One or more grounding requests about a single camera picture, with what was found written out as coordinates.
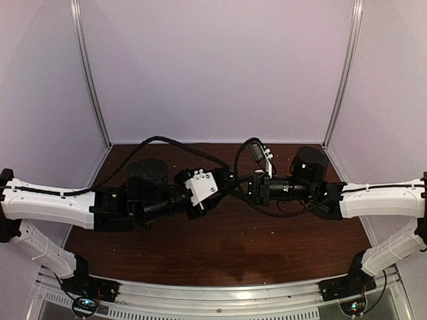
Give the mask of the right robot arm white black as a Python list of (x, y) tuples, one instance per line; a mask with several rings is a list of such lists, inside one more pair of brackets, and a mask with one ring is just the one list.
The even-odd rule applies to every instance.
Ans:
[(369, 215), (406, 216), (409, 223), (383, 243), (354, 257), (342, 279), (342, 289), (356, 294), (368, 279), (416, 251), (426, 250), (426, 178), (403, 183), (331, 183), (325, 180), (329, 159), (320, 150), (300, 147), (290, 165), (290, 175), (279, 176), (270, 150), (256, 138), (248, 139), (234, 158), (234, 179), (244, 201), (273, 217), (266, 207), (274, 202), (297, 201), (302, 209), (277, 216), (295, 217), (306, 212), (339, 221)]

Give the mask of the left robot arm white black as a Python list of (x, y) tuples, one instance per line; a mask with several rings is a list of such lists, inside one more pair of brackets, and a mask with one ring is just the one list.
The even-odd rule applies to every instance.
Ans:
[(31, 224), (32, 220), (74, 225), (105, 233), (150, 229), (154, 222), (180, 213), (197, 219), (220, 201), (229, 186), (226, 168), (184, 169), (168, 182), (168, 167), (159, 159), (144, 159), (127, 168), (118, 188), (86, 191), (31, 185), (13, 171), (1, 172), (1, 242), (20, 245), (31, 258), (50, 268), (61, 282), (82, 296), (91, 295), (96, 282), (88, 262), (58, 246)]

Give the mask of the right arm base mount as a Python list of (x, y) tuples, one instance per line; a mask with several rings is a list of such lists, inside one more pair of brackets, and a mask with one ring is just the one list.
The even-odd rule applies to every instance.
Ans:
[(361, 251), (354, 256), (347, 275), (320, 281), (319, 288), (324, 302), (361, 295), (377, 288), (374, 277), (362, 270), (364, 254), (365, 251)]

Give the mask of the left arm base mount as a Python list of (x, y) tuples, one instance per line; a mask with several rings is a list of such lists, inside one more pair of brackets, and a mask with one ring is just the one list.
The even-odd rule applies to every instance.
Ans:
[(76, 255), (76, 266), (72, 277), (61, 280), (61, 288), (74, 295), (114, 303), (119, 291), (119, 283), (89, 274), (88, 262)]

